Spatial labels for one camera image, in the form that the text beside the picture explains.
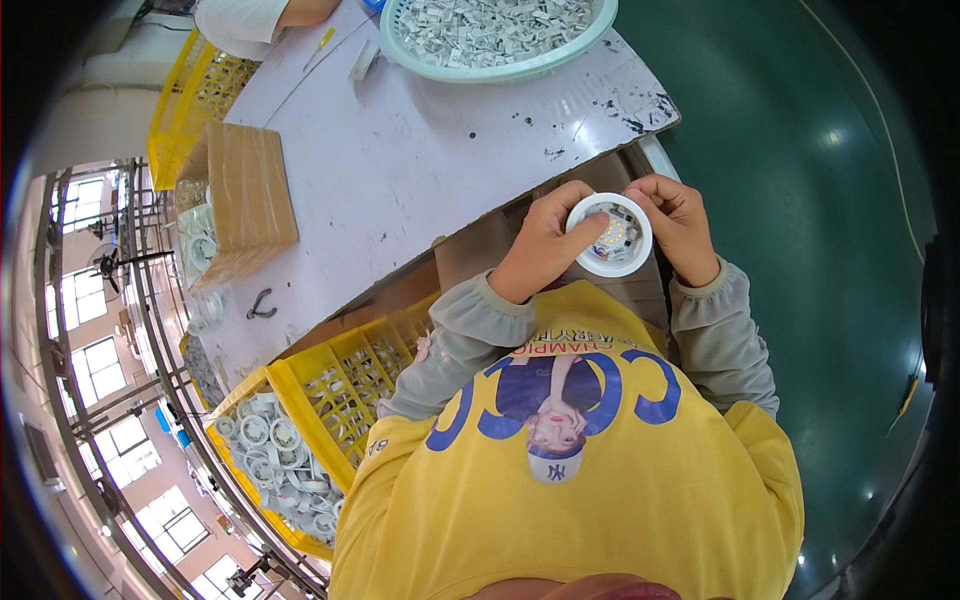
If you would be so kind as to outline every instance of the wall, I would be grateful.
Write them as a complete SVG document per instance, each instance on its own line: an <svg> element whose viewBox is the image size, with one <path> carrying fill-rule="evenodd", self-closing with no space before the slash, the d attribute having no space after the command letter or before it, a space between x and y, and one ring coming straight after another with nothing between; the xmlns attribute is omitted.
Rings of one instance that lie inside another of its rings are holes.
<svg viewBox="0 0 960 600"><path fill-rule="evenodd" d="M148 14L117 52L88 57L67 78L36 137L34 176L82 162L147 154L147 133L188 32L184 16Z"/></svg>
<svg viewBox="0 0 960 600"><path fill-rule="evenodd" d="M33 174L82 162L147 154L147 133L160 93L100 88L61 96L36 137Z"/></svg>
<svg viewBox="0 0 960 600"><path fill-rule="evenodd" d="M66 492L59 496L47 494L38 499L61 537L62 547L65 548L64 555L75 561L91 589L100 590L105 598L112 600L119 598L116 590L122 586L126 559L112 541L101 535L89 503L80 500L83 490L73 476L61 443L39 366L33 263L42 193L43 178L37 178L28 188L21 225L16 233L11 298L14 325L9 348L15 375L5 382L5 385L12 385L10 388L5 387L4 401L15 406L22 419L44 432L57 470L67 487Z"/></svg>
<svg viewBox="0 0 960 600"><path fill-rule="evenodd" d="M75 170L97 168L98 164L87 164ZM142 580L129 566L126 558L120 553L115 542L100 532L100 524L89 503L84 499L83 488L72 470L71 463L66 455L60 439L56 422L50 408L50 399L43 384L43 374L39 367L39 344L36 340L36 308L33 283L33 249L36 240L36 226L39 219L39 208L43 192L43 178L34 179L28 189L24 213L21 216L21 226L18 228L16 241L16 255L13 264L13 293L12 319L15 323L12 336L12 354L15 359L16 374L11 378L21 392L22 402L16 402L17 409L26 420L38 426L47 436L48 445L54 456L57 470L63 478L67 488L59 497L46 498L48 509L55 526L63 537L64 547L76 550L73 554L77 565L85 573L94 589L102 590L103 596L110 600L120 598L133 599L137 597L151 597L151 592L145 588ZM108 203L109 191L106 190L103 202ZM63 269L65 272L85 267L90 253L101 242L86 231L67 233L63 236ZM108 313L102 317L81 324L67 333L73 349L83 344L94 342L113 333L116 323L116 314L123 310L123 302L116 300L108 304ZM110 401L131 389L137 384L134 380L143 382L150 379L144 373L139 361L133 358L122 339L115 338L117 355L121 367L127 378L128 386L113 395L104 398L101 402ZM60 401L59 393L54 396ZM111 419L121 418L131 406L125 402L107 414ZM216 522L220 514L219 508L212 499L202 496L190 477L185 455L177 441L163 432L159 421L154 415L153 405L140 417L144 430L153 442L162 464L148 471L136 481L131 482L122 490L131 508L136 512L156 499L174 485L183 493L191 510L204 524L210 536L191 550L178 564L177 569L192 581L210 568L225 554L247 568L254 564L257 557L244 539L229 536ZM295 592L283 589L287 598L302 597Z"/></svg>
<svg viewBox="0 0 960 600"><path fill-rule="evenodd" d="M88 57L78 64L67 78L66 89L110 84L160 91L191 29L190 17L150 13L133 24L116 52Z"/></svg>

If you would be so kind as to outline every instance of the window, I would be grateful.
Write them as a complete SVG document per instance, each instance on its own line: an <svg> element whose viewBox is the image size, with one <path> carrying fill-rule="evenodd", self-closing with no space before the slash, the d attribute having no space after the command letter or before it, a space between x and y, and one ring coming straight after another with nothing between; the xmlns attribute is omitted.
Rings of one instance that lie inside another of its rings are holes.
<svg viewBox="0 0 960 600"><path fill-rule="evenodd" d="M240 568L240 565L237 564L237 562L232 559L229 554L225 554L222 559L214 563L211 568L207 569L203 575L190 583L193 586L193 589L199 592L204 600L220 600L221 598L239 600L240 598L255 598L261 591L263 591L263 588L257 584L250 584L250 587L244 591L242 596L230 589L230 586L227 583L227 577L230 577L236 573L238 568Z"/></svg>
<svg viewBox="0 0 960 600"><path fill-rule="evenodd" d="M150 567L156 572L157 575L166 572L166 567L163 566L163 563L160 562L160 559L156 557L156 554L147 547L147 544L137 535L136 530L133 529L133 524L129 521L124 521L120 524L120 528L123 529L124 533L127 534L127 539L130 540L130 543L133 544L133 547L136 548L136 551L140 553L140 556L143 557L143 560L150 565Z"/></svg>
<svg viewBox="0 0 960 600"><path fill-rule="evenodd" d="M63 232L69 233L92 225L100 217L100 199L104 189L104 178L96 180L72 181L66 188L66 202L63 204ZM60 207L54 195L53 218L59 217Z"/></svg>
<svg viewBox="0 0 960 600"><path fill-rule="evenodd" d="M177 486L140 509L136 519L171 563L182 559L210 535Z"/></svg>
<svg viewBox="0 0 960 600"><path fill-rule="evenodd" d="M93 441L100 448L100 453L107 462L107 469L121 490L160 464L154 443L147 438L147 432L143 430L137 417L120 421L97 435ZM103 473L97 468L89 444L80 446L80 454L84 457L90 475L94 479L102 477Z"/></svg>
<svg viewBox="0 0 960 600"><path fill-rule="evenodd" d="M204 487L206 487L205 482L210 480L210 471L206 467L197 467L197 479L204 482ZM230 516L234 514L233 506L230 504L227 497L223 492L217 490L216 492L210 490L210 497L213 498L213 503L217 505L217 508L220 509L220 512L224 515Z"/></svg>
<svg viewBox="0 0 960 600"><path fill-rule="evenodd" d="M80 348L70 357L84 406L92 406L126 387L127 380L120 368L120 359L117 358L117 348L112 337Z"/></svg>
<svg viewBox="0 0 960 600"><path fill-rule="evenodd" d="M107 314L104 279L96 269L83 269L60 280L63 297L63 319L70 331L81 323ZM47 286L47 328L50 338L57 337L57 305L54 286Z"/></svg>

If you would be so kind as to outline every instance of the workbench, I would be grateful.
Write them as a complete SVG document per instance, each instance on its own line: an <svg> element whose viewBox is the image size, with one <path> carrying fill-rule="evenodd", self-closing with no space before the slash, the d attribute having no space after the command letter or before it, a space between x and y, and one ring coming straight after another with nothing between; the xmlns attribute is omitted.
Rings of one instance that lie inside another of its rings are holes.
<svg viewBox="0 0 960 600"><path fill-rule="evenodd" d="M359 2L291 30L227 116L280 133L300 231L266 268L215 288L224 318L202 340L228 390L446 236L680 121L614 30L557 72L514 84L428 81L382 56L354 82L366 40L378 43L378 17ZM248 320L266 288L261 310L276 315Z"/></svg>

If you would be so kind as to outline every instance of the cable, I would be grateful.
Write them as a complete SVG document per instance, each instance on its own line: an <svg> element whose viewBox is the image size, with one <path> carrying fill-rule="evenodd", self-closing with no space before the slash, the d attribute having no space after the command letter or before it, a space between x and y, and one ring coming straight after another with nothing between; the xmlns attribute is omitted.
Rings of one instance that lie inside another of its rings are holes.
<svg viewBox="0 0 960 600"><path fill-rule="evenodd" d="M192 32L192 31L193 31L193 28L190 28L190 29L178 29L178 28L176 28L176 27L169 27L169 26L167 26L167 25L164 25L163 23L154 23L154 22L150 22L150 23L137 23L136 25L134 25L134 27L143 27L144 25L156 25L156 26L158 26L158 27L162 27L163 29L169 29L169 30L172 31L172 32Z"/></svg>
<svg viewBox="0 0 960 600"><path fill-rule="evenodd" d="M850 61L850 64L853 65L853 69L856 71L856 74L860 76L860 79L863 80L863 84L867 86L867 91L870 92L870 98L874 101L876 106L876 111L880 115L880 122L883 123L883 131L887 134L887 141L890 143L890 154L894 160L894 173L897 175L897 188L900 190L900 204L903 206L903 219L906 221L906 230L910 234L910 241L913 242L913 249L917 251L917 257L920 258L921 264L925 264L924 254L920 251L920 245L917 244L917 238L913 234L913 226L910 225L910 213L906 209L906 196L903 194L903 180L900 178L900 164L897 161L897 150L894 148L894 138L890 135L890 128L887 127L887 119L883 115L883 108L880 107L880 101L876 98L874 94L874 89L870 86L870 82L867 81L867 76L863 74L863 71L860 70L860 66L856 63L856 60L850 56L850 53L847 51L847 48L844 47L840 40L837 39L837 36L827 27L827 24L824 23L817 13L814 12L804 0L798 0L800 4L810 13L810 16L819 24L827 35L830 36L830 39L840 48L844 56L847 57L847 60Z"/></svg>

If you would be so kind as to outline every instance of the ceiling fan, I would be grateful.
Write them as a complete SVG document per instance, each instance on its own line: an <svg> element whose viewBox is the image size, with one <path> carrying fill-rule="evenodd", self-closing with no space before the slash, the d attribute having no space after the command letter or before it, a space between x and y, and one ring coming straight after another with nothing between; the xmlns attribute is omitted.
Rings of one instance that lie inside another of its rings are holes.
<svg viewBox="0 0 960 600"><path fill-rule="evenodd" d="M104 279L104 300L110 302L120 297L120 286L117 285L116 277L125 275L125 273L120 272L121 267L160 258L161 256L172 253L174 253L174 251L168 250L166 252L151 252L134 256L133 258L126 258L120 250L120 247L116 244L104 244L90 256L87 266L96 268L96 272L90 276L100 276Z"/></svg>

